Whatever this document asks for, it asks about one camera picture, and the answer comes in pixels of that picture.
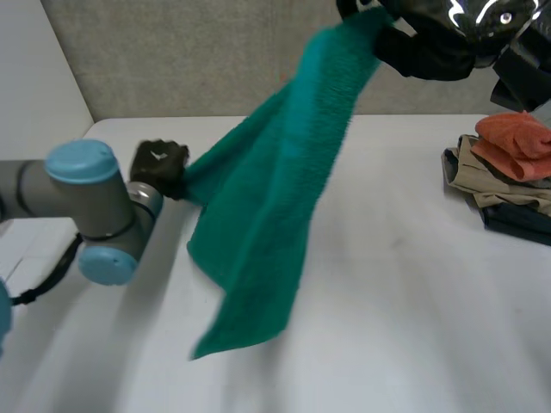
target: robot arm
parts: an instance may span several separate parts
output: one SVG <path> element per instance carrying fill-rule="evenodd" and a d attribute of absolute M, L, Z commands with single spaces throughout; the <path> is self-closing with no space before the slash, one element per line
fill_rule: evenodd
<path fill-rule="evenodd" d="M 83 275 L 99 284 L 126 284 L 188 155 L 174 142 L 144 142 L 126 185 L 111 149 L 95 140 L 61 145 L 46 161 L 2 161 L 0 222 L 72 218 L 86 244 L 78 260 Z"/>
<path fill-rule="evenodd" d="M 492 66 L 492 101 L 551 125 L 551 0 L 381 0 L 415 30 L 381 32 L 379 59 L 402 76 L 453 81 Z M 337 0 L 343 18 L 362 3 Z"/>

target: white table surface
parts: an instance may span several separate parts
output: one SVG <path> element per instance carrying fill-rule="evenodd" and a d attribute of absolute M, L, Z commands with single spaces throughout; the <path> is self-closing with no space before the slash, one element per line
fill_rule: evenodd
<path fill-rule="evenodd" d="M 76 269 L 19 309 L 0 360 L 2 413 L 471 413 L 551 411 L 551 249 L 485 231 L 443 187 L 440 154 L 481 116 L 361 116 L 312 222 L 278 339 L 189 361 L 220 302 L 185 244 L 197 210 L 165 206 L 137 279 Z M 198 157 L 239 118 L 105 120 L 124 169 L 142 139 Z M 47 221 L 9 279 L 59 256 Z"/>

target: green towel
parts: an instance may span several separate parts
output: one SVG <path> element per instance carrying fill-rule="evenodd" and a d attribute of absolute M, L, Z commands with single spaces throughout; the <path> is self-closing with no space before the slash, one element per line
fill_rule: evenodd
<path fill-rule="evenodd" d="M 184 198 L 203 206 L 188 250 L 226 292 L 194 358 L 287 326 L 310 220 L 388 22 L 371 9 L 317 34 L 295 79 L 187 169 Z"/>

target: gray fabric partition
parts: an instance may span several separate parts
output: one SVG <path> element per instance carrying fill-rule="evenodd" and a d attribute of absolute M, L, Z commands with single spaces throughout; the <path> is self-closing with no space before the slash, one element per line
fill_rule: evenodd
<path fill-rule="evenodd" d="M 293 76 L 333 0 L 42 0 L 96 120 L 248 114 Z M 383 65 L 361 114 L 490 114 L 497 77 L 404 79 Z"/>

